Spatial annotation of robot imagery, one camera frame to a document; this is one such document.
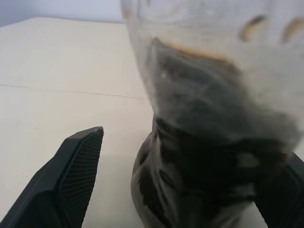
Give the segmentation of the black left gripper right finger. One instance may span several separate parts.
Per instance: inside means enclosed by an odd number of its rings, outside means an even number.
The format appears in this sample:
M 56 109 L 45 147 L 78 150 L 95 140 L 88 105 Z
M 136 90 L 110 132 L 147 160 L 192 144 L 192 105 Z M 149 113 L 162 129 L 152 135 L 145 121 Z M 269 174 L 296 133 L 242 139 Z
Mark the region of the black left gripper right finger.
M 288 164 L 256 187 L 255 204 L 269 228 L 304 227 L 304 161 L 292 154 Z

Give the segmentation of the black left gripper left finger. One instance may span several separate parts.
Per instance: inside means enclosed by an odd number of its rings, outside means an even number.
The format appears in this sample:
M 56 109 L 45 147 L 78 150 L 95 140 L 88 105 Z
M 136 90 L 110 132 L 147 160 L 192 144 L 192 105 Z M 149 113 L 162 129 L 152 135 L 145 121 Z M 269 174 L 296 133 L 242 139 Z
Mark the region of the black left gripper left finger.
M 1 221 L 2 228 L 80 228 L 95 185 L 104 130 L 66 138 L 31 178 Z

